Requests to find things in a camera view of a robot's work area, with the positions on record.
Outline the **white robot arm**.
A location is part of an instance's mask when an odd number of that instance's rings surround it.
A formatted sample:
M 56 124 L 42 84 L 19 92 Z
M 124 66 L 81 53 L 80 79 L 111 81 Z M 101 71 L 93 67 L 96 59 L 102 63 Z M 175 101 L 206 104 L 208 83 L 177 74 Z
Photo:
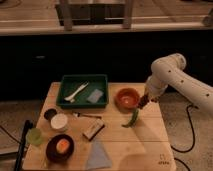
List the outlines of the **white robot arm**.
M 179 53 L 156 59 L 151 64 L 152 75 L 146 81 L 148 99 L 160 97 L 171 86 L 195 106 L 213 115 L 213 87 L 184 73 L 185 67 L 186 59 Z

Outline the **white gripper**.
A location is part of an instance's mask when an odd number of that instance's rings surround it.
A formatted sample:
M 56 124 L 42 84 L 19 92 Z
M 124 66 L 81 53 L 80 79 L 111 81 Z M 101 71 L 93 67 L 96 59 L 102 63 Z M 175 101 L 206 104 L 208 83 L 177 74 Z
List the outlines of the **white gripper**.
M 168 85 L 158 79 L 156 76 L 151 75 L 145 83 L 145 94 L 150 101 L 157 101 L 158 98 L 165 92 Z

